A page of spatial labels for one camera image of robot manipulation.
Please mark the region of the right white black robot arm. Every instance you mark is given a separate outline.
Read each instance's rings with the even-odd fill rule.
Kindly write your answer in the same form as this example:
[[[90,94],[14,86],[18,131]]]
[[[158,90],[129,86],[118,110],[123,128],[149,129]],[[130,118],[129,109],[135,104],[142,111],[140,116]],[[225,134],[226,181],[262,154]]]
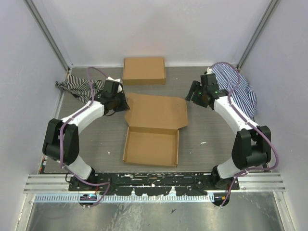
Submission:
[[[211,171],[210,178],[215,189],[224,189],[231,178],[243,170],[262,167],[271,160],[270,129],[250,121],[229,96],[229,92],[219,89],[215,74],[204,73],[200,81],[194,80],[185,100],[201,107],[210,107],[235,134],[230,159],[214,166]]]

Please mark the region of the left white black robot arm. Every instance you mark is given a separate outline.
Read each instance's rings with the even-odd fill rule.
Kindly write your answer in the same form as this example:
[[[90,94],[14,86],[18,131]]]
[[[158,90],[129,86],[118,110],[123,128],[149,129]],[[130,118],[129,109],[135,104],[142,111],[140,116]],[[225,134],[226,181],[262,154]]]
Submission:
[[[116,112],[129,110],[120,79],[108,77],[103,90],[93,95],[85,106],[62,119],[48,122],[42,152],[55,160],[61,168],[73,174],[80,186],[91,191],[106,183],[98,183],[95,170],[79,154],[79,135],[93,121]]]

